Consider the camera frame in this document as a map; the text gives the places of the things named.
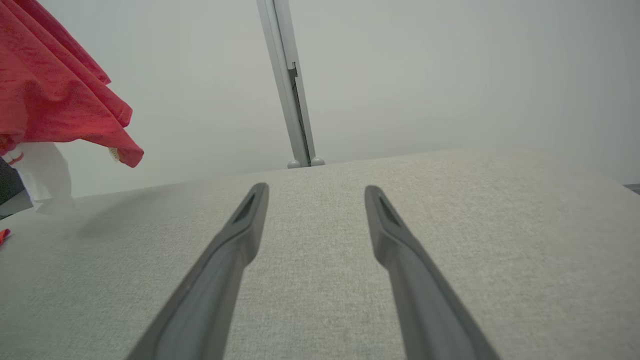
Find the beige upholstered surface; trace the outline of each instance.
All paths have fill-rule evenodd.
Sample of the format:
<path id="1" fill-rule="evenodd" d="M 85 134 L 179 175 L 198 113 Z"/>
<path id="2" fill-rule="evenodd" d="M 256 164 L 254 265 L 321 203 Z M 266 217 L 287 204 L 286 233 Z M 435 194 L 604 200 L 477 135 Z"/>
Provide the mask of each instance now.
<path id="1" fill-rule="evenodd" d="M 504 359 L 637 359 L 640 197 L 529 151 L 224 177 L 2 220 L 0 359 L 123 359 L 249 187 L 271 199 L 227 359 L 402 359 L 364 186 L 382 187 Z"/>

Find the red object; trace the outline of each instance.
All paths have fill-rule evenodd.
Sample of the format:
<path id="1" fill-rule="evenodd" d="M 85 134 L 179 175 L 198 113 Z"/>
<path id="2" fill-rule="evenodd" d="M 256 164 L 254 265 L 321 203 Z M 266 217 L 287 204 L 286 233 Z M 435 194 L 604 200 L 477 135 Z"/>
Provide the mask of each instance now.
<path id="1" fill-rule="evenodd" d="M 37 1 L 0 0 L 0 156 L 21 142 L 84 139 L 135 167 L 144 152 L 124 131 L 132 111 L 109 82 Z"/>
<path id="2" fill-rule="evenodd" d="M 13 160 L 9 161 L 9 162 L 7 163 L 7 165 L 12 166 L 13 164 L 15 164 L 15 163 L 17 163 L 18 161 L 22 160 L 22 158 L 23 158 L 23 157 L 24 157 L 24 152 L 21 152 L 21 153 L 20 153 L 20 156 L 18 156 L 17 158 L 15 158 L 15 159 L 13 159 Z"/>
<path id="3" fill-rule="evenodd" d="M 11 234 L 11 230 L 9 229 L 4 229 L 2 231 L 0 231 L 0 245 L 2 245 L 2 243 L 4 242 L 4 239 L 9 236 L 9 234 Z"/>

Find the black object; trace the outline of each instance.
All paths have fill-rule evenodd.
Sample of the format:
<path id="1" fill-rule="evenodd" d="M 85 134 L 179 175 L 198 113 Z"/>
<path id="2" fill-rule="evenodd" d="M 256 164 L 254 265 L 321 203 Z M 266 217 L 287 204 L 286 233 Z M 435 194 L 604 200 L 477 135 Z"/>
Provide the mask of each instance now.
<path id="1" fill-rule="evenodd" d="M 499 359 L 380 188 L 367 186 L 365 207 L 373 251 L 389 272 L 407 359 Z"/>
<path id="2" fill-rule="evenodd" d="M 217 360 L 225 352 L 244 268 L 258 253 L 269 186 L 251 188 L 129 355 Z"/>
<path id="3" fill-rule="evenodd" d="M 24 190 L 18 172 L 0 158 L 0 204 Z"/>

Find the white wall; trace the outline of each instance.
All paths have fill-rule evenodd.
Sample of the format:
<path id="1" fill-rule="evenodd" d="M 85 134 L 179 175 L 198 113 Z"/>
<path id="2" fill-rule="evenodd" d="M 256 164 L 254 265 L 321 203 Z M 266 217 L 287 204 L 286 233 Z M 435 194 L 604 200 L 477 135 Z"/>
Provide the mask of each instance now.
<path id="1" fill-rule="evenodd" d="M 637 0 L 291 0 L 328 163 L 524 145 L 640 183 Z"/>
<path id="2" fill-rule="evenodd" d="M 286 168 L 293 159 L 255 0 L 40 0 L 134 110 L 136 168 L 61 144 L 75 196 Z"/>

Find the red t-shirt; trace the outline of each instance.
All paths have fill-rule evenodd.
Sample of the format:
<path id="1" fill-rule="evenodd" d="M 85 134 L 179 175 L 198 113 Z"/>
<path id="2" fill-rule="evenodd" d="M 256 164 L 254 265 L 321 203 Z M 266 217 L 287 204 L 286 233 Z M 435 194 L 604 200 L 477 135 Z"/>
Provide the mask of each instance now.
<path id="1" fill-rule="evenodd" d="M 87 140 L 135 167 L 131 108 L 105 72 L 35 0 L 0 0 L 0 156 L 21 142 Z"/>

